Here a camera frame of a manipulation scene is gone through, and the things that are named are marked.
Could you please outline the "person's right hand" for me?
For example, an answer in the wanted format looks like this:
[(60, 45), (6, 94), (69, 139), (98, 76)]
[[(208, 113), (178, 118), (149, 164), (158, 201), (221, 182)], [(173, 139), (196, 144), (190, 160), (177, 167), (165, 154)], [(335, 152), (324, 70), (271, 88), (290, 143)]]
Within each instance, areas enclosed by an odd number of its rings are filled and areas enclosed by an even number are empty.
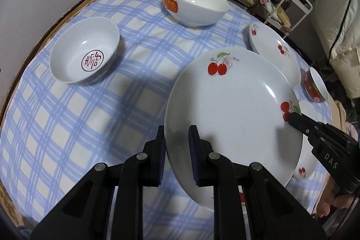
[(316, 216), (322, 218), (323, 216), (329, 215), (330, 208), (332, 206), (336, 208), (349, 208), (353, 199), (355, 198), (354, 194), (345, 194), (339, 195), (339, 193), (335, 194), (334, 189), (336, 187), (336, 182), (329, 175), (326, 174), (325, 177), (325, 187), (322, 191), (320, 199), (317, 202), (315, 208)]

